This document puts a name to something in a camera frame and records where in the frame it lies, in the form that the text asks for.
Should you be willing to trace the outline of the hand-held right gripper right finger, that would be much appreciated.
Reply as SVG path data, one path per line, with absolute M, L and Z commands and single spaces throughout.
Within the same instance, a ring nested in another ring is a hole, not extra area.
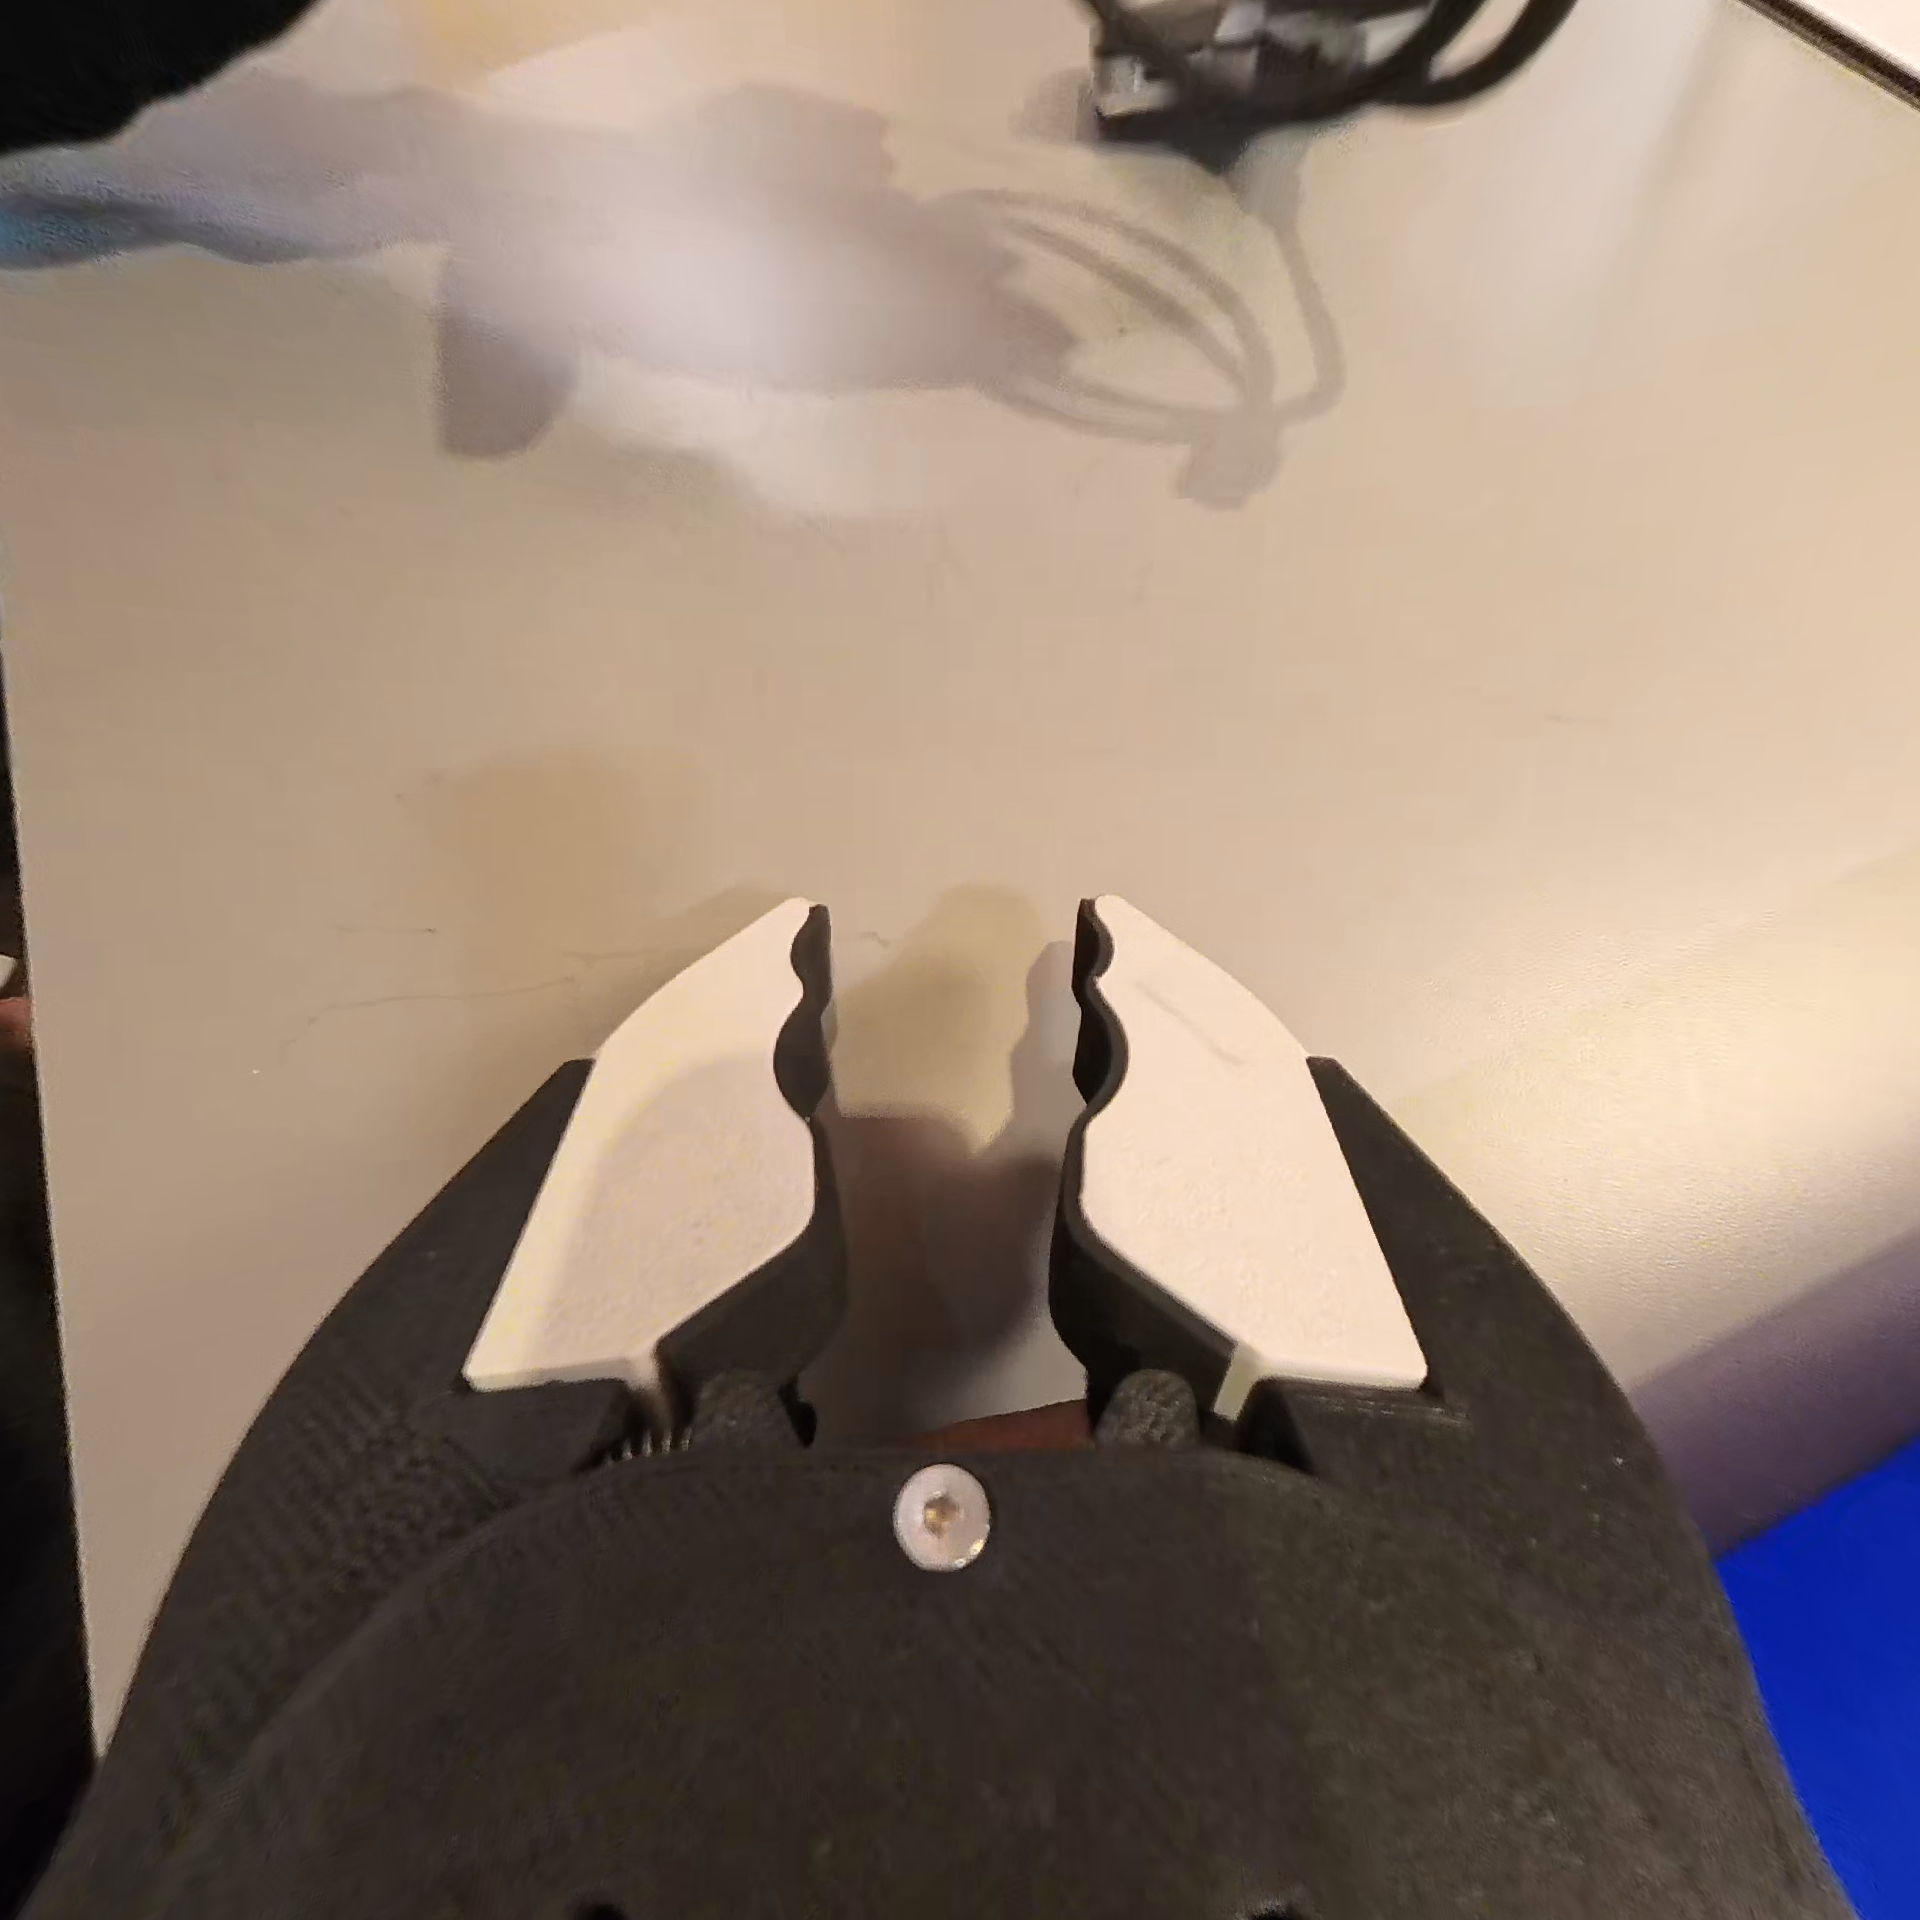
M 1122 894 L 1076 907 L 1080 1013 L 1049 1311 L 1099 1426 L 1130 1378 L 1199 1426 L 1281 1397 L 1425 1412 L 1425 1349 L 1308 1048 L 1240 978 Z

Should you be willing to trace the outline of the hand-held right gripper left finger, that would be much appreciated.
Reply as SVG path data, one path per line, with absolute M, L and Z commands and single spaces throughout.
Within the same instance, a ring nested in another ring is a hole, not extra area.
M 829 907 L 785 898 L 611 1029 L 463 1363 L 471 1392 L 696 1405 L 748 1376 L 795 1397 L 851 1285 L 830 999 Z

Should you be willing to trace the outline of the blue plastic bin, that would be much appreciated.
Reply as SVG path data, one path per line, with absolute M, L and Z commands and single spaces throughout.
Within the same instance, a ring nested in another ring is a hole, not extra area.
M 1860 1916 L 1917 1916 L 1917 1442 L 1716 1569 L 1848 1898 Z

